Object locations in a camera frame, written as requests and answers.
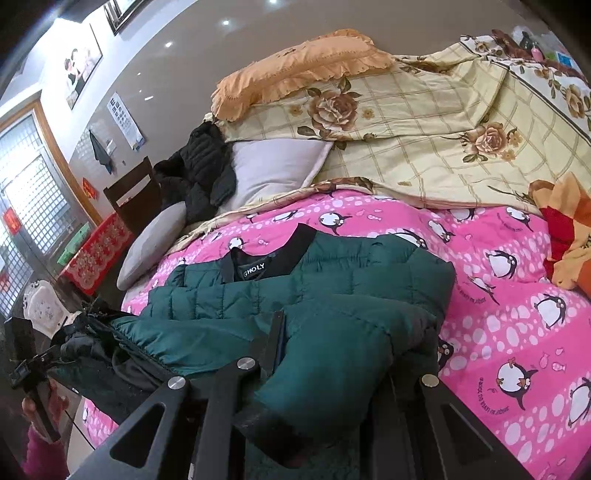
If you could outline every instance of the glass door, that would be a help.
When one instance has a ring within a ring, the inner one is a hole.
[[[0,212],[0,316],[8,317],[19,314],[20,295],[32,281],[47,280],[60,294],[57,259],[88,221],[54,167],[33,112],[0,132]]]

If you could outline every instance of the table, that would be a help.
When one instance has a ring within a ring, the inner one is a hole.
[[[94,295],[110,268],[134,239],[116,212],[111,213],[90,235],[62,269],[59,277],[80,291]]]

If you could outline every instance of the white wall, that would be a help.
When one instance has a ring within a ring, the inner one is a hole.
[[[195,1],[152,0],[118,35],[113,35],[102,7],[91,13],[84,23],[92,26],[103,58],[73,110],[63,95],[63,65],[51,61],[68,33],[68,22],[58,19],[31,51],[23,74],[11,82],[0,100],[0,118],[24,98],[41,90],[47,121],[69,161],[90,117],[121,71],[156,33]]]

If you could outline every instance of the human hand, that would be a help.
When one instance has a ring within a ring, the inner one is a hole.
[[[70,406],[70,399],[67,397],[60,397],[57,394],[57,384],[54,380],[49,380],[49,401],[47,402],[47,413],[53,421],[54,425],[59,425],[61,414]],[[40,425],[38,425],[38,417],[35,416],[37,406],[35,402],[25,397],[22,399],[22,412],[24,416],[31,422],[33,428],[37,433],[43,431]]]

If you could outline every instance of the black cable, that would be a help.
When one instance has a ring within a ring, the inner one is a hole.
[[[86,443],[88,443],[88,445],[90,445],[90,448],[92,448],[94,450],[95,448],[92,446],[90,440],[88,438],[86,438],[86,435],[84,435],[82,433],[82,430],[80,430],[80,428],[78,427],[78,425],[76,425],[76,422],[74,421],[74,419],[72,417],[70,417],[70,414],[68,413],[68,411],[67,410],[64,410],[64,413],[66,415],[68,415],[68,418],[72,421],[72,425],[74,425],[74,427],[76,427],[76,430],[78,430],[78,432],[80,432],[80,435],[82,435],[84,437],[84,439],[86,440]]]

